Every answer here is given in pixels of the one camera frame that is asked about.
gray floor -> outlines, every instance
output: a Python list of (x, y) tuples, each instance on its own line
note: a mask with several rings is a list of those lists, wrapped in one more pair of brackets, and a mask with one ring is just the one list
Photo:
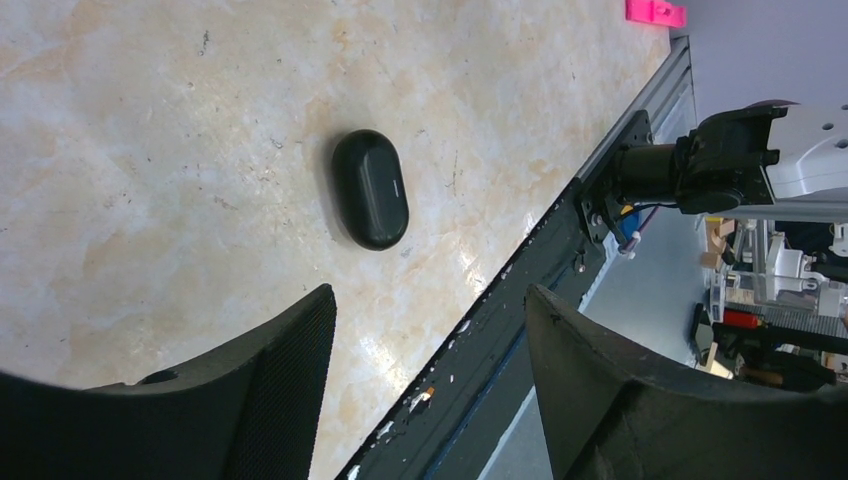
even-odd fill
[[(655, 127), (658, 143), (673, 142), (696, 126), (691, 88)], [(700, 254), (706, 248), (701, 220), (660, 211), (644, 231), (632, 260), (611, 257), (581, 310), (589, 318), (657, 353), (693, 364), (686, 343), (692, 309), (706, 290)], [(484, 480), (552, 479), (535, 389), (504, 432), (480, 475)]]

pink object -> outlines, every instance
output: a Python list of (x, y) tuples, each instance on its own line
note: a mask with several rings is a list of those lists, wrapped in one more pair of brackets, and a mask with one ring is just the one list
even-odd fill
[(686, 26), (686, 7), (660, 0), (627, 0), (625, 18), (633, 22), (683, 28)]

gray wall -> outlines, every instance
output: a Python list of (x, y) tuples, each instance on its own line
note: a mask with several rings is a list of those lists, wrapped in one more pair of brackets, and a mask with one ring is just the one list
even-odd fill
[(848, 104), (848, 1), (685, 5), (698, 119), (770, 99)]

red object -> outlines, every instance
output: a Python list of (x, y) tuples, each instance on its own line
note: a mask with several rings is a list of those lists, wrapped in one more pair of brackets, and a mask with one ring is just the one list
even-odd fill
[(725, 310), (724, 321), (722, 323), (730, 325), (731, 327), (749, 328), (753, 330), (762, 325), (763, 322), (760, 320), (759, 316), (754, 315), (753, 313)]
[(686, 26), (686, 7), (660, 0), (627, 0), (625, 18), (633, 22), (683, 28)]

beige marble surface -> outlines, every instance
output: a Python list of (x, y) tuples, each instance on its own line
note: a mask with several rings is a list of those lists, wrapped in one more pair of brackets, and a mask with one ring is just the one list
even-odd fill
[[(668, 52), (623, 0), (0, 0), (0, 368), (135, 382), (331, 283), (334, 476)], [(356, 247), (376, 128), (411, 223)]]

